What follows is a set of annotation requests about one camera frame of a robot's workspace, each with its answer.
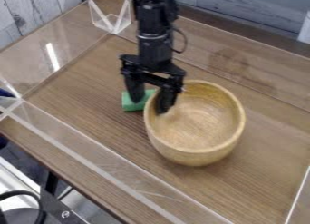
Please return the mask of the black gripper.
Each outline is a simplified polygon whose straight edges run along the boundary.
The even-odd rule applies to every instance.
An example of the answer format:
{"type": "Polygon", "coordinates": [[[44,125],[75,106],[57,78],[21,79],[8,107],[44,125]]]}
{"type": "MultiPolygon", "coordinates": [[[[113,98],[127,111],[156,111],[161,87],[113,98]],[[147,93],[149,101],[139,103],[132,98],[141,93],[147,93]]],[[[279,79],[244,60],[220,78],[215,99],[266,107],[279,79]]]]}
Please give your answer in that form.
{"type": "Polygon", "coordinates": [[[156,96],[155,110],[157,114],[167,113],[175,105],[178,94],[182,92],[186,71],[172,60],[173,34],[137,36],[137,54],[121,54],[121,74],[125,89],[133,103],[139,103],[145,95],[144,84],[160,88],[156,96]]]}

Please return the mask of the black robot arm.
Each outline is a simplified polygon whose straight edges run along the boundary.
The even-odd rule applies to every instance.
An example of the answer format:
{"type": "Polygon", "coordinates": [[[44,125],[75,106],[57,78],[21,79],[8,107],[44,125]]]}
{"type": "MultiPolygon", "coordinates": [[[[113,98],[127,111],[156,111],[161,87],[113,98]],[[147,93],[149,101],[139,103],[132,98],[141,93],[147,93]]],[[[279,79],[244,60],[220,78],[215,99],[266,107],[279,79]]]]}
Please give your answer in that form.
{"type": "Polygon", "coordinates": [[[172,61],[173,53],[184,51],[173,49],[173,32],[184,34],[173,25],[178,5],[175,0],[132,0],[132,3],[137,21],[137,55],[120,55],[121,75],[133,103],[140,102],[145,95],[145,83],[160,88],[155,109],[157,114],[163,114],[175,105],[187,75],[172,61]]]}

